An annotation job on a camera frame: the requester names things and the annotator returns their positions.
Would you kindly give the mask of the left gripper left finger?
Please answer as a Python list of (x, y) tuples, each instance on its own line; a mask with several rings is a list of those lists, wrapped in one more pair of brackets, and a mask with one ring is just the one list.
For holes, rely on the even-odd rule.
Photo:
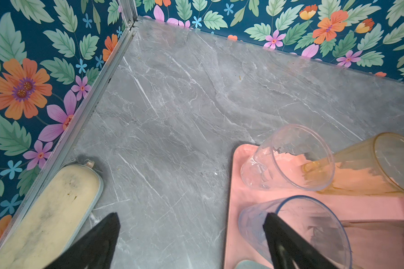
[(47, 269), (108, 269), (120, 234), (118, 213), (108, 214), (95, 227), (50, 263)]

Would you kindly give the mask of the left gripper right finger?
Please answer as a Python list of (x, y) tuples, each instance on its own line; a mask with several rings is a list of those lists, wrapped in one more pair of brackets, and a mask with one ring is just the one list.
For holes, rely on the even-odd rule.
[(277, 214), (267, 214), (263, 230), (275, 269), (336, 268)]

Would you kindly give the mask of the blue transparent cup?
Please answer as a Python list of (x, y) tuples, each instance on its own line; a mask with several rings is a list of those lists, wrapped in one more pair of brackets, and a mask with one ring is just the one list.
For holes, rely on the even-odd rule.
[(263, 230), (269, 213), (277, 214), (337, 268), (351, 268), (350, 242), (337, 216), (322, 202), (304, 195), (252, 205), (241, 211), (240, 234), (269, 263), (273, 262)]

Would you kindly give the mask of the teal frosted cup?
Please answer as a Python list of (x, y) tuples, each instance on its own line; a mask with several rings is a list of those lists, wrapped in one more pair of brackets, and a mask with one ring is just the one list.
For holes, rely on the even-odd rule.
[(270, 268), (255, 261), (243, 260), (236, 265), (235, 269), (270, 269)]

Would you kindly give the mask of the pink plastic tray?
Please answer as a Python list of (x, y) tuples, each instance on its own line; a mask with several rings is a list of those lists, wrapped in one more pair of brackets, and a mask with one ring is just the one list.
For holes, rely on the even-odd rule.
[(240, 212), (254, 204), (305, 195), (324, 203), (340, 220), (404, 220), (404, 197), (330, 196), (300, 189), (259, 191), (249, 188), (241, 179), (241, 167), (257, 148), (255, 145), (243, 144), (233, 153), (224, 258), (226, 269), (234, 269), (244, 260), (260, 263), (270, 269), (273, 267), (239, 232)]

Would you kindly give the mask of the grey smoky cup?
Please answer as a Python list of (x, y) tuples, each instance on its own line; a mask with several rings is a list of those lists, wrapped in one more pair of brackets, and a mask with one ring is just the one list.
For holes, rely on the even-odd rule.
[(404, 220), (343, 221), (353, 269), (404, 269)]

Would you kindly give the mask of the clear transparent cup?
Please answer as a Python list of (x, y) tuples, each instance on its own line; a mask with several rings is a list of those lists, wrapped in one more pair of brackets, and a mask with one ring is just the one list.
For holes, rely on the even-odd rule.
[(241, 167), (241, 179), (250, 188), (320, 191), (335, 173), (331, 149), (315, 131), (289, 124), (269, 136)]

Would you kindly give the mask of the yellow tall cup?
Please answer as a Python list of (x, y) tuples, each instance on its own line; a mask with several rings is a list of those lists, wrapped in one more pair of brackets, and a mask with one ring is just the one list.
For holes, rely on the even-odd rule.
[(380, 133), (334, 154), (322, 195), (404, 197), (404, 136)]

